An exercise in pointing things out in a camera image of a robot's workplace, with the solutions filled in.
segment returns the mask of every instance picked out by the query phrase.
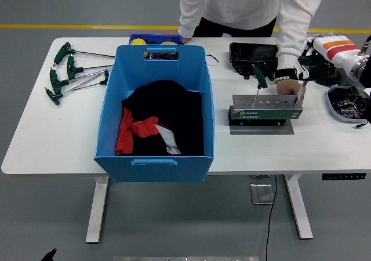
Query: red cloth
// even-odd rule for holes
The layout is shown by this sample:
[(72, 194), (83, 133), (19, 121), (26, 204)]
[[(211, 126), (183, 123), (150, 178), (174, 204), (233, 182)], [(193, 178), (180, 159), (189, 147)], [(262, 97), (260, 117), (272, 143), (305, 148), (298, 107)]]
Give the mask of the red cloth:
[(149, 117), (144, 121), (134, 122), (131, 111), (124, 108), (115, 148), (116, 155), (133, 154), (133, 133), (139, 137), (158, 135), (159, 131), (155, 126), (157, 122), (157, 117)]

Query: green t-handle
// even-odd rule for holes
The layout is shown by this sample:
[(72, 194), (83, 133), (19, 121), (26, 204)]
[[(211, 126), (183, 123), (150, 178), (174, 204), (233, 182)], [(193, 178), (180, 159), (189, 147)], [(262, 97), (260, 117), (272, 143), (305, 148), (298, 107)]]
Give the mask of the green t-handle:
[(50, 70), (49, 75), (50, 75), (50, 83), (52, 84), (53, 91), (57, 95), (61, 92), (63, 86), (70, 84), (67, 79), (58, 80), (58, 75), (55, 70)]
[(52, 91), (50, 91), (49, 89), (47, 89), (46, 87), (45, 87), (45, 91), (46, 91), (46, 94), (49, 96), (49, 98), (56, 104), (56, 105), (59, 105), (60, 104), (60, 102), (59, 102), (59, 99), (61, 98), (61, 97), (63, 97), (63, 94), (62, 93), (60, 93), (60, 94), (58, 94), (58, 95), (54, 95), (53, 93), (52, 93)]
[(100, 85), (107, 85), (109, 76), (110, 76), (110, 73), (107, 70), (105, 70), (104, 71), (104, 80), (100, 81), (99, 84)]
[(258, 89), (260, 89), (260, 88), (263, 88), (263, 89), (268, 88), (267, 81), (265, 80), (264, 75), (261, 73), (261, 71), (259, 70), (258, 67), (256, 67), (254, 64), (252, 64), (252, 65), (253, 65), (253, 71), (254, 71), (254, 73), (256, 75), (256, 79), (257, 79), (257, 81), (259, 83), (257, 85)]
[(62, 62), (63, 58), (69, 54), (76, 54), (76, 50), (71, 49), (71, 44), (66, 42), (58, 51), (57, 56), (54, 58), (54, 64)]
[(75, 67), (74, 57), (73, 56), (69, 56), (68, 59), (67, 59), (67, 75), (68, 75), (68, 79), (69, 80), (74, 79), (75, 76), (78, 73), (82, 73), (82, 72), (83, 72), (83, 68), (76, 68)]

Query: person's hand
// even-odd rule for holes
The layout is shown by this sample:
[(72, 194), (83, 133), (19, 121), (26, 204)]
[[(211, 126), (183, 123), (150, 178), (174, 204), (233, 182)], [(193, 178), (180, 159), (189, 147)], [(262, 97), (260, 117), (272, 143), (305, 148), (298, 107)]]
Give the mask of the person's hand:
[[(167, 32), (164, 33), (165, 35), (179, 35), (178, 33), (178, 30), (169, 30)], [(187, 38), (183, 38), (183, 41), (182, 43), (187, 43), (190, 39), (187, 39)]]
[[(277, 94), (279, 95), (296, 95), (301, 87), (301, 84), (293, 79), (285, 79), (277, 81)], [(305, 90), (300, 98), (304, 100)]]

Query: metal base plate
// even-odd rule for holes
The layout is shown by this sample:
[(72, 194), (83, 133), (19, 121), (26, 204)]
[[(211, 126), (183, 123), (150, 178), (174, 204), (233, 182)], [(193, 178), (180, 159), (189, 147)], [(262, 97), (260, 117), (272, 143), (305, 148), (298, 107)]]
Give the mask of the metal base plate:
[(294, 135), (291, 121), (275, 126), (231, 126), (231, 135)]
[(251, 197), (255, 205), (272, 205), (273, 189), (271, 184), (251, 184)]

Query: black pants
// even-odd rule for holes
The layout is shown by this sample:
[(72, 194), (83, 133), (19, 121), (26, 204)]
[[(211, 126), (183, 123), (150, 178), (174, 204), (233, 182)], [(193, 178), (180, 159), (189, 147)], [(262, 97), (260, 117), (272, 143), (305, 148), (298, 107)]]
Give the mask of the black pants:
[(276, 19), (269, 24), (253, 30), (243, 30), (224, 26), (201, 17), (193, 37), (221, 37), (223, 33), (232, 37), (271, 37)]

